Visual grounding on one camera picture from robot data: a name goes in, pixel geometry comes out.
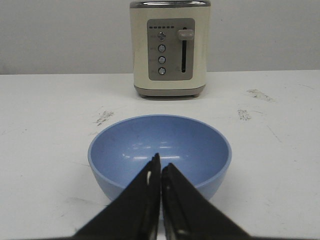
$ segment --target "gray wall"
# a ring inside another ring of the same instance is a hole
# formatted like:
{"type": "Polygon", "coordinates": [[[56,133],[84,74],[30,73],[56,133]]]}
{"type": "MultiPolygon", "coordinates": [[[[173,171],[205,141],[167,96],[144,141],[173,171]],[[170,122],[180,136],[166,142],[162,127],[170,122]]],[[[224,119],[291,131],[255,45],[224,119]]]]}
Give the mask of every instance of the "gray wall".
{"type": "MultiPolygon", "coordinates": [[[[0,74],[131,73],[131,0],[0,0],[0,74]]],[[[212,0],[208,71],[320,69],[320,0],[212,0]]]]}

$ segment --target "toaster top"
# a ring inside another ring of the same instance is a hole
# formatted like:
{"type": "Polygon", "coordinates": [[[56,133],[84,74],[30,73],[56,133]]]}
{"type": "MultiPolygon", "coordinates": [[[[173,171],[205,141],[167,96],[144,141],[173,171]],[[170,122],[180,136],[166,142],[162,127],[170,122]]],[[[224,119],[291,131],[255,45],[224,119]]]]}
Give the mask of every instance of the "toaster top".
{"type": "Polygon", "coordinates": [[[130,3],[131,9],[148,9],[148,8],[191,8],[191,7],[210,7],[209,0],[150,0],[150,1],[133,1],[130,3]]]}

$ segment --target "scuff mark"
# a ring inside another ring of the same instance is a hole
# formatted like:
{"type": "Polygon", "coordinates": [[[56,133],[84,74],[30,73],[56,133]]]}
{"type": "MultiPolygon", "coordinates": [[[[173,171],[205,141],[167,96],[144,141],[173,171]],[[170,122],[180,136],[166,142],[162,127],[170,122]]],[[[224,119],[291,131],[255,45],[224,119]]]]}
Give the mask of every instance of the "scuff mark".
{"type": "Polygon", "coordinates": [[[239,109],[238,115],[239,115],[240,120],[248,121],[249,119],[251,119],[251,116],[247,110],[239,109]]]}
{"type": "Polygon", "coordinates": [[[75,162],[75,161],[72,161],[71,163],[82,165],[82,166],[86,166],[86,167],[90,167],[90,165],[88,165],[88,164],[83,164],[83,163],[79,163],[79,162],[75,162]]]}
{"type": "Polygon", "coordinates": [[[102,109],[104,106],[99,107],[96,111],[93,112],[93,114],[95,114],[96,112],[98,112],[100,109],[102,109]]]}
{"type": "Polygon", "coordinates": [[[90,204],[90,205],[97,205],[97,206],[104,206],[103,204],[100,204],[100,203],[97,203],[95,201],[90,201],[90,200],[86,200],[86,199],[83,199],[83,198],[79,198],[79,197],[68,197],[65,202],[67,204],[90,204]]]}
{"type": "Polygon", "coordinates": [[[103,113],[99,113],[99,115],[101,116],[95,123],[97,124],[97,126],[100,126],[102,123],[107,121],[114,114],[115,113],[113,111],[104,111],[103,113]]]}
{"type": "Polygon", "coordinates": [[[282,141],[280,140],[280,138],[275,134],[275,132],[271,129],[271,127],[269,127],[267,125],[268,129],[270,130],[270,132],[273,134],[273,136],[275,136],[275,138],[279,141],[279,143],[282,143],[282,141]]]}
{"type": "Polygon", "coordinates": [[[309,88],[309,89],[315,90],[313,87],[308,86],[308,85],[299,84],[299,86],[302,86],[302,87],[306,87],[306,88],[309,88]]]}
{"type": "Polygon", "coordinates": [[[263,100],[266,102],[275,102],[275,100],[272,97],[269,97],[268,95],[264,94],[263,92],[259,91],[258,89],[249,89],[247,90],[248,93],[250,93],[251,97],[263,100]]]}
{"type": "Polygon", "coordinates": [[[88,136],[97,135],[97,134],[99,134],[97,131],[95,131],[95,132],[90,132],[88,136]]]}
{"type": "Polygon", "coordinates": [[[14,129],[12,129],[12,130],[9,130],[9,131],[4,130],[4,131],[0,134],[0,136],[7,135],[8,133],[11,133],[11,132],[13,132],[13,131],[15,131],[15,130],[18,130],[19,128],[20,128],[20,127],[16,127],[16,128],[14,128],[14,129]]]}
{"type": "Polygon", "coordinates": [[[261,115],[263,115],[264,113],[263,112],[261,112],[261,111],[252,111],[252,112],[255,112],[255,113],[258,113],[258,114],[261,114],[261,115]]]}

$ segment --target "blue bowl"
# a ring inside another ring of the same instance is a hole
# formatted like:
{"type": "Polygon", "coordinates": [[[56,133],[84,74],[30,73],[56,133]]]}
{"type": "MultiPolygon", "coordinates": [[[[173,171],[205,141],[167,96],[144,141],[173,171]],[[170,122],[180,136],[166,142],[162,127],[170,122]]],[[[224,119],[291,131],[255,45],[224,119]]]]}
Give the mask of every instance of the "blue bowl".
{"type": "Polygon", "coordinates": [[[227,139],[213,127],[183,116],[145,115],[117,122],[92,141],[88,160],[105,195],[114,200],[155,153],[173,163],[209,200],[231,162],[227,139]]]}

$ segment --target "toaster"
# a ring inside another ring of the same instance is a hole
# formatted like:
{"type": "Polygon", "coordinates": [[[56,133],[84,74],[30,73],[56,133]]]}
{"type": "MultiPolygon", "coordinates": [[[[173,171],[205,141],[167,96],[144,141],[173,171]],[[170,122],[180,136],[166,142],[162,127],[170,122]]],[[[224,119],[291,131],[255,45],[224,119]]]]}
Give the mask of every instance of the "toaster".
{"type": "Polygon", "coordinates": [[[194,96],[206,85],[209,0],[130,3],[134,87],[142,96],[194,96]]]}

